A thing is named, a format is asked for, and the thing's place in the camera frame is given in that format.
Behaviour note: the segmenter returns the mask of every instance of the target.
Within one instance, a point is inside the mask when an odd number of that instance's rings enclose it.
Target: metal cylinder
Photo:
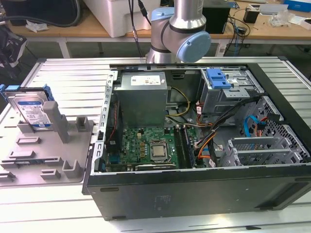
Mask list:
[[[204,27],[206,18],[202,15],[203,0],[175,0],[174,16],[170,25],[178,29]]]

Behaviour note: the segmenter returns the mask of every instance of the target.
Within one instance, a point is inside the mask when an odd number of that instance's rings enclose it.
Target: blue box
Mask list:
[[[294,11],[311,11],[311,1],[310,0],[285,0],[284,4],[288,4],[288,10]]]

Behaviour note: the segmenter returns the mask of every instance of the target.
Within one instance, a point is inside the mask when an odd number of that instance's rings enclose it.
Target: white desk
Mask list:
[[[310,82],[289,62],[277,57],[204,58],[200,62],[219,64],[256,62],[295,108],[300,95],[309,96]],[[46,82],[55,100],[64,107],[60,112],[68,119],[88,116],[98,124],[104,95],[103,75],[109,63],[144,63],[139,58],[48,59],[37,63],[23,86]],[[305,108],[300,112],[306,122]],[[7,155],[18,129],[16,113],[7,106],[0,115],[0,157]],[[0,189],[0,232],[246,232],[246,226],[262,228],[256,233],[304,233],[311,229],[311,193],[282,211],[219,214],[106,222],[91,196],[81,193],[82,184]]]

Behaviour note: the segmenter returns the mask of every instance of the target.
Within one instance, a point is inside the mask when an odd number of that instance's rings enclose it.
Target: power supply label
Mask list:
[[[17,103],[29,124],[38,128],[51,126],[51,121],[48,115],[43,112],[43,105],[40,101],[19,101]]]
[[[161,85],[160,76],[159,75],[132,76],[131,86],[142,86],[142,85]]]

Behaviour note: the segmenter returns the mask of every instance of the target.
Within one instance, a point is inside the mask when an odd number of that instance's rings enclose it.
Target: ram slot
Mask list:
[[[180,129],[174,127],[174,139],[175,139],[175,146],[177,152],[177,158],[179,163],[179,168],[191,168],[190,159],[188,156],[187,149],[184,145],[184,139],[182,132]]]

